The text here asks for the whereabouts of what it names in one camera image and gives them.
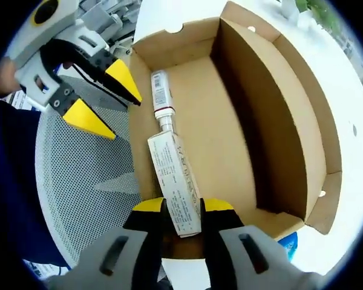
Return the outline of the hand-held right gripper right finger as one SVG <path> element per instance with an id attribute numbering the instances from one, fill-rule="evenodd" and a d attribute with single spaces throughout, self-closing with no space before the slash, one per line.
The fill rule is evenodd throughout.
<path id="1" fill-rule="evenodd" d="M 212 289 L 308 289 L 309 276 L 259 228 L 243 225 L 233 206 L 201 199 L 203 254 Z"/>

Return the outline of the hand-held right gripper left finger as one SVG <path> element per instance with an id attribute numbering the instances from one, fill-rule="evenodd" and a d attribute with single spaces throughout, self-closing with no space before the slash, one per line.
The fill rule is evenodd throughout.
<path id="1" fill-rule="evenodd" d="M 114 227 L 80 254 L 49 289 L 155 289 L 161 264 L 164 198 L 136 205 L 122 227 Z"/>

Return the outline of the person's left hand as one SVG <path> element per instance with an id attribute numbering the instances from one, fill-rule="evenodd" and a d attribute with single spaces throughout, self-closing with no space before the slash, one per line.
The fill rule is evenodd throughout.
<path id="1" fill-rule="evenodd" d="M 16 67 L 9 57 L 3 57 L 0 61 L 0 98 L 21 90 L 19 82 L 15 78 Z"/>

